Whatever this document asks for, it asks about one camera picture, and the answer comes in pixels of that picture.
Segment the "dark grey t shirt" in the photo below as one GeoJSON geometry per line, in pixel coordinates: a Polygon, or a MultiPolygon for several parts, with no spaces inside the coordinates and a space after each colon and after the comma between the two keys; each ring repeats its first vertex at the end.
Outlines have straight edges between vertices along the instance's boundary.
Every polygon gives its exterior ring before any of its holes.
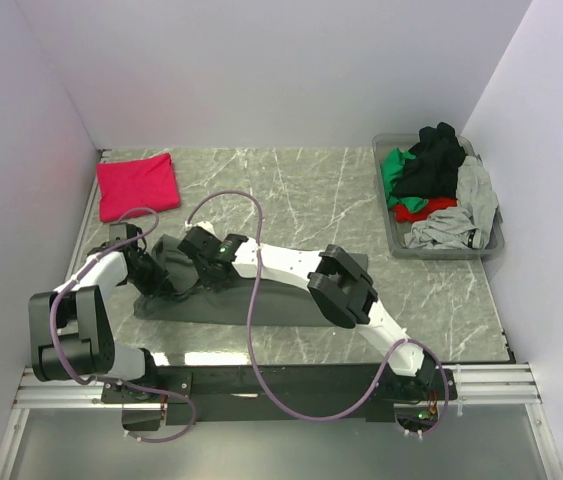
{"type": "MultiPolygon", "coordinates": [[[[192,260],[179,250],[181,240],[164,235],[148,253],[168,272],[174,291],[157,297],[140,293],[134,305],[138,318],[214,325],[243,325],[248,319],[256,326],[333,325],[322,316],[310,294],[296,287],[236,277],[226,289],[207,290],[192,260]]],[[[366,268],[366,256],[351,256],[366,268]]]]}

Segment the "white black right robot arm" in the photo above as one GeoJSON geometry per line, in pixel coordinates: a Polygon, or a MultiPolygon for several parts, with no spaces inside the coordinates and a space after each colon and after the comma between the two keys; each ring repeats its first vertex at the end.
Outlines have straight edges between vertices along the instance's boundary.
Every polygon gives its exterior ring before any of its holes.
{"type": "Polygon", "coordinates": [[[398,399],[415,402],[434,390],[436,364],[387,312],[369,273],[342,247],[323,251],[293,250],[258,244],[244,235],[223,241],[199,228],[180,249],[201,282],[210,287],[232,278],[261,279],[296,287],[310,294],[322,316],[344,329],[357,329],[388,360],[390,389],[398,399]]]}

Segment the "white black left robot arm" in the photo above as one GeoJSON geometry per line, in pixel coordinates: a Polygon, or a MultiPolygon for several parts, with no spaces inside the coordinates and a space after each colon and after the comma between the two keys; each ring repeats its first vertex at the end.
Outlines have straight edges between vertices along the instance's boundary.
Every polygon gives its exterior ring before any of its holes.
{"type": "Polygon", "coordinates": [[[174,287],[167,271],[142,248],[103,252],[91,250],[68,281],[30,298],[32,369],[42,382],[96,377],[125,381],[134,399],[147,402],[161,388],[154,358],[145,348],[114,340],[106,304],[115,288],[127,283],[144,296],[170,294],[174,287]]]}

